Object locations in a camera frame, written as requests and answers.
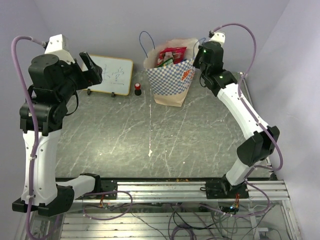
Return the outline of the blue checkered paper bag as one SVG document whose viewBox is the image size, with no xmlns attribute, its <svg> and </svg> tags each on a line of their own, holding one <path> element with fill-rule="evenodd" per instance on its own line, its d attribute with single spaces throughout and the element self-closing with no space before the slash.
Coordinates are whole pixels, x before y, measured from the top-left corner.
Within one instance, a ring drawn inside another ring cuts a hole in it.
<svg viewBox="0 0 320 240">
<path fill-rule="evenodd" d="M 196 72 L 193 63 L 198 53 L 198 46 L 205 40 L 205 38 L 199 40 L 196 38 L 172 39 L 164 44 L 154 45 L 152 50 L 145 52 L 143 67 L 156 103 L 173 107 L 182 106 Z M 183 61 L 165 67 L 157 67 L 159 53 L 166 48 L 175 47 L 187 47 Z"/>
</svg>

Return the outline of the red pink snack packet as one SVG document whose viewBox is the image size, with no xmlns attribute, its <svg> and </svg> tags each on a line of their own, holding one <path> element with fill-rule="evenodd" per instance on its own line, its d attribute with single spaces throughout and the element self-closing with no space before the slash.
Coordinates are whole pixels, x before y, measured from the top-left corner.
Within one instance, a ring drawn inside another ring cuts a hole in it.
<svg viewBox="0 0 320 240">
<path fill-rule="evenodd" d="M 169 58 L 174 58 L 173 64 L 182 62 L 184 60 L 186 50 L 186 46 L 165 48 L 159 53 L 156 66 L 160 65 L 163 61 Z"/>
</svg>

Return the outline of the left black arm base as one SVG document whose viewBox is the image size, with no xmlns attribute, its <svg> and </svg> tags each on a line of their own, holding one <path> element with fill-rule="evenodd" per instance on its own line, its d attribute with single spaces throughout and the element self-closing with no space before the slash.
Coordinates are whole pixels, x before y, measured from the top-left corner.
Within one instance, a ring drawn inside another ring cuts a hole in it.
<svg viewBox="0 0 320 240">
<path fill-rule="evenodd" d="M 99 194 L 96 197 L 103 200 L 116 200 L 117 199 L 118 184 L 115 180 L 102 180 L 101 190 L 99 193 L 110 192 L 107 194 Z"/>
</svg>

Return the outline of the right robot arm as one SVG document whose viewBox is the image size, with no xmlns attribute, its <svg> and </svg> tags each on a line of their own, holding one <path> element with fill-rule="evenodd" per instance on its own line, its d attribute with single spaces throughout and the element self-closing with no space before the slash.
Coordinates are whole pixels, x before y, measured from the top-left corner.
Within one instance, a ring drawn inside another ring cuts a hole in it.
<svg viewBox="0 0 320 240">
<path fill-rule="evenodd" d="M 204 86 L 229 110 L 245 141 L 237 148 L 237 159 L 222 177 L 220 192 L 226 198 L 233 197 L 251 169 L 268 158 L 275 150 L 280 131 L 269 126 L 242 94 L 240 83 L 223 68 L 224 50 L 220 43 L 207 41 L 198 47 L 194 67 L 200 70 Z"/>
</svg>

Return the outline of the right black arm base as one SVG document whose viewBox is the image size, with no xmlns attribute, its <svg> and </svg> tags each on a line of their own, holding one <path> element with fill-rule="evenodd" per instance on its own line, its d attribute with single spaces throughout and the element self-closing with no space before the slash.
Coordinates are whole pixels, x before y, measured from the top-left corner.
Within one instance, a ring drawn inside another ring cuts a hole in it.
<svg viewBox="0 0 320 240">
<path fill-rule="evenodd" d="M 207 181 L 200 191 L 205 192 L 207 199 L 240 199 L 249 198 L 248 188 L 245 183 L 232 186 L 227 181 L 214 179 Z"/>
</svg>

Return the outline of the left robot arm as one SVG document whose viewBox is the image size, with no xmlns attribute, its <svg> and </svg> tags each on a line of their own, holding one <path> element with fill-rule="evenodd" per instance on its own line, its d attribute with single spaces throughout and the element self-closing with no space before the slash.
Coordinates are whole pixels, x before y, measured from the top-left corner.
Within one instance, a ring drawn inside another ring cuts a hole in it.
<svg viewBox="0 0 320 240">
<path fill-rule="evenodd" d="M 87 52 L 81 52 L 80 57 L 86 70 L 54 54 L 42 54 L 31 61 L 30 102 L 19 110 L 26 152 L 25 182 L 21 197 L 12 203 L 15 212 L 36 211 L 52 217 L 67 212 L 83 195 L 96 199 L 102 193 L 97 174 L 82 173 L 72 180 L 56 181 L 56 155 L 63 119 L 69 115 L 67 104 L 79 90 L 102 82 L 101 67 Z"/>
</svg>

